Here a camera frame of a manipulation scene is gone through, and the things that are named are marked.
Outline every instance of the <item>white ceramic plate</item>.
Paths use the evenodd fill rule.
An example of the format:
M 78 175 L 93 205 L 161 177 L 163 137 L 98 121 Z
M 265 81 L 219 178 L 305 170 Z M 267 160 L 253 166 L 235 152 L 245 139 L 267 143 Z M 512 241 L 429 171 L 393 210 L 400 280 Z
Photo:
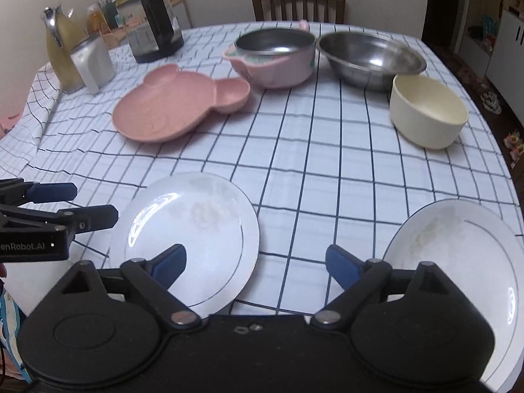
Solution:
M 253 206 L 238 187 L 213 174 L 183 173 L 138 192 L 115 226 L 109 256 L 116 268 L 184 245 L 187 264 L 169 292 L 207 317 L 245 286 L 259 238 Z
M 495 333 L 495 350 L 481 381 L 498 391 L 524 347 L 524 254 L 512 230 L 485 207 L 442 200 L 403 224 L 384 260 L 396 269 L 434 261 L 466 294 Z

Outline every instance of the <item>plate rim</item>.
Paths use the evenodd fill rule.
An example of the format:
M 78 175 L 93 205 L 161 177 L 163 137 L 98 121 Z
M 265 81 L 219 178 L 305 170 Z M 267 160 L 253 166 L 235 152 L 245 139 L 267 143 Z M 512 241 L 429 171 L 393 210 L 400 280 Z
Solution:
M 235 270 L 234 270 L 233 274 L 231 275 L 231 277 L 229 278 L 229 280 L 221 287 L 220 290 L 217 291 L 217 293 L 215 293 L 214 295 L 212 295 L 211 297 L 209 297 L 205 301 L 200 302 L 200 303 L 198 303 L 198 304 L 193 306 L 193 308 L 194 308 L 194 307 L 201 306 L 204 303 L 208 303 L 208 306 L 209 306 L 209 304 L 210 304 L 209 302 L 211 302 L 211 304 L 213 302 L 217 302 L 217 303 L 223 302 L 224 300 L 221 300 L 221 298 L 222 298 L 222 296 L 224 294 L 221 294 L 221 291 L 224 291 L 225 287 L 228 284 L 230 284 L 234 279 L 236 279 L 236 277 L 239 277 L 239 279 L 242 280 L 242 282 L 239 283 L 241 285 L 240 289 L 238 291 L 236 291 L 238 288 L 235 288 L 233 290 L 233 291 L 236 291 L 234 297 L 232 299 L 230 299 L 227 303 L 223 304 L 223 306 L 221 306 L 219 309 L 217 309 L 215 311 L 215 312 L 218 312 L 219 310 L 224 308 L 224 306 L 227 306 L 227 304 L 231 303 L 240 294 L 240 291 L 242 291 L 242 289 L 245 287 L 245 285 L 247 284 L 247 282 L 250 279 L 251 275 L 253 274 L 253 271 L 255 270 L 255 265 L 256 265 L 256 262 L 258 260 L 259 247 L 260 247 L 260 227 L 259 227 L 259 224 L 258 224 L 258 218 L 256 216 L 255 209 L 253 208 L 253 205 L 252 205 L 251 201 L 249 200 L 249 198 L 247 197 L 247 195 L 242 191 L 242 189 L 240 189 L 233 182 L 231 182 L 231 181 L 227 180 L 226 178 L 224 178 L 222 176 L 219 176 L 217 174 L 203 173 L 203 172 L 198 172 L 198 171 L 185 172 L 185 173 L 174 173 L 171 176 L 167 176 L 167 177 L 161 178 L 161 179 L 151 183 L 149 186 L 147 186 L 143 190 L 146 191 L 150 187 L 156 186 L 157 184 L 162 183 L 162 182 L 166 182 L 169 179 L 173 179 L 173 178 L 191 178 L 191 177 L 194 177 L 195 175 L 198 175 L 198 177 L 213 178 L 213 181 L 217 181 L 218 180 L 219 182 L 221 182 L 223 184 L 226 184 L 227 187 L 232 187 L 234 190 L 238 190 L 240 192 L 238 194 L 238 197 L 239 197 L 239 200 L 237 201 L 238 205 L 240 205 L 241 209 L 243 208 L 243 210 L 245 210 L 244 219 L 242 219 L 242 216 L 240 215 L 240 231 L 241 231 L 242 238 L 243 238 L 243 244 L 242 244 L 242 250 L 241 250 L 241 253 L 240 253 L 240 257 L 239 257 L 238 262 L 237 262 L 237 267 L 235 268 Z M 136 200 L 137 196 L 138 196 L 138 194 L 126 206 L 125 210 L 122 212 L 123 215 L 128 213 L 128 210 L 130 210 L 130 206 Z M 115 226 L 115 230 L 112 233 L 111 242 L 110 242 L 110 245 L 109 245 L 109 262 L 110 262 L 110 264 L 111 264 L 111 258 L 114 255 L 113 251 L 115 249 L 119 249 L 120 251 L 118 251 L 118 253 L 123 253 L 123 255 L 125 256 L 125 245 L 122 246 L 122 244 L 123 244 L 122 240 L 118 240 L 117 238 L 120 237 L 120 236 L 125 236 L 125 235 L 121 234 L 122 233 L 121 231 L 125 230 L 124 226 L 126 226 L 126 225 L 127 224 L 123 224 L 123 223 L 119 224 L 119 223 L 117 223 L 117 225 Z M 251 229 L 253 230 L 252 234 L 246 234 L 246 231 L 249 231 Z M 251 248 L 251 247 L 253 249 L 256 249 L 256 252 L 246 253 L 246 250 L 248 248 Z M 244 267 L 244 266 L 246 267 L 245 275 L 242 276 L 242 277 L 240 277 L 240 275 L 239 275 L 239 273 L 242 273 L 242 271 L 239 271 L 239 268 L 241 266 L 242 267 Z
M 400 230 L 405 226 L 405 224 L 410 221 L 413 217 L 415 217 L 418 213 L 425 210 L 427 207 L 430 207 L 432 205 L 441 205 L 442 203 L 452 204 L 452 205 L 465 205 L 465 206 L 475 206 L 475 209 L 478 209 L 478 207 L 481 208 L 481 211 L 487 212 L 491 216 L 495 216 L 497 219 L 497 222 L 500 222 L 500 226 L 502 226 L 504 229 L 507 229 L 511 235 L 510 238 L 512 241 L 514 241 L 517 244 L 517 249 L 520 251 L 519 253 L 514 252 L 514 247 L 509 248 L 509 252 L 503 247 L 505 254 L 508 257 L 509 263 L 513 269 L 514 275 L 515 275 L 515 282 L 517 283 L 517 293 L 518 293 L 518 302 L 517 305 L 520 309 L 524 309 L 524 273 L 519 273 L 517 270 L 515 270 L 515 267 L 520 267 L 520 265 L 516 264 L 514 260 L 510 260 L 510 254 L 511 258 L 515 258 L 517 260 L 522 261 L 522 267 L 524 267 L 524 248 L 522 244 L 517 240 L 515 237 L 515 234 L 513 230 L 508 226 L 508 224 L 501 219 L 500 215 L 496 212 L 492 211 L 490 208 L 486 208 L 483 205 L 480 205 L 478 203 L 472 202 L 467 199 L 441 199 L 437 200 L 435 202 L 431 202 L 429 204 L 424 205 L 423 207 L 419 208 L 417 211 L 415 211 L 411 216 L 409 216 L 404 223 L 399 227 L 397 232 L 394 234 L 393 238 L 389 242 L 386 251 L 384 252 L 383 260 L 386 260 L 387 253 L 389 249 L 391 248 L 391 244 L 395 241 L 395 238 L 398 236 Z M 522 352 L 524 351 L 524 317 L 519 317 L 519 312 L 517 312 L 517 320 L 515 322 L 515 327 L 513 330 L 512 340 L 509 343 L 509 347 L 506 349 L 504 356 L 500 360 L 499 364 L 495 368 L 495 370 L 491 373 L 491 375 L 483 381 L 483 383 L 489 387 L 490 389 L 493 389 L 494 391 L 498 391 L 499 388 L 504 384 L 504 382 L 508 379 L 508 377 L 511 375 L 511 373 L 515 370 L 515 366 L 519 360 L 519 358 L 522 355 Z M 504 360 L 508 357 L 512 357 L 512 363 L 511 368 L 506 368 L 509 365 L 505 365 L 502 367 L 502 363 Z

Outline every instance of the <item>white bowl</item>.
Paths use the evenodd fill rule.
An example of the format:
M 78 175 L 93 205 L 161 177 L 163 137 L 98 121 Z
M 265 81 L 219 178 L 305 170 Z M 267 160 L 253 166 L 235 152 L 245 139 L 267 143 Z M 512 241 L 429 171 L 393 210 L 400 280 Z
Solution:
M 422 75 L 395 77 L 389 113 L 406 139 L 428 149 L 448 147 L 468 119 L 467 109 L 455 93 Z

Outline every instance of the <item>table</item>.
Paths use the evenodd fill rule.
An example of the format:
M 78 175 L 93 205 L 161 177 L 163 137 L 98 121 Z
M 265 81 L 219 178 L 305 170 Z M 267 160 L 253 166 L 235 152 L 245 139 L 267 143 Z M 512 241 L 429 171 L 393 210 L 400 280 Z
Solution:
M 382 33 L 423 54 L 428 62 L 423 75 L 445 83 L 470 112 L 459 140 L 443 151 L 408 143 L 391 124 L 388 96 L 341 83 L 321 56 L 307 82 L 285 90 L 254 87 L 241 112 L 211 114 L 175 141 L 140 144 L 115 131 L 113 107 L 147 72 L 176 63 L 213 78 L 234 77 L 223 51 L 240 34 L 276 23 L 291 26 L 242 23 L 184 31 L 179 52 L 150 64 L 136 64 L 129 47 L 119 47 L 111 52 L 116 76 L 97 95 L 86 89 L 61 94 L 45 66 L 35 77 L 23 119 L 0 142 L 0 178 L 74 182 L 79 189 L 73 202 L 30 208 L 110 203 L 120 212 L 139 189 L 170 174 L 204 171 L 231 180 L 252 202 L 260 224 L 258 263 L 225 309 L 236 314 L 311 315 L 341 292 L 324 266 L 329 244 L 360 259 L 381 258 L 407 217 L 435 200 L 481 203 L 522 239 L 517 195 L 486 122 L 440 60 L 407 36 Z M 315 34 L 362 30 L 320 23 L 311 28 Z M 9 265 L 7 290 L 30 312 L 72 262 L 110 266 L 110 238 L 111 231 L 77 235 L 69 262 Z

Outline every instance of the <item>pink divided plate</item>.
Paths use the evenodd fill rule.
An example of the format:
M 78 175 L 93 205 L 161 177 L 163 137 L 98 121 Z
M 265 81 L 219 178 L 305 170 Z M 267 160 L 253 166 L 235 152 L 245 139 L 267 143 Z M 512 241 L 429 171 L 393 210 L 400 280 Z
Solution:
M 139 142 L 165 142 L 191 130 L 212 109 L 229 114 L 250 96 L 242 78 L 212 80 L 197 72 L 164 65 L 148 73 L 113 110 L 113 125 Z

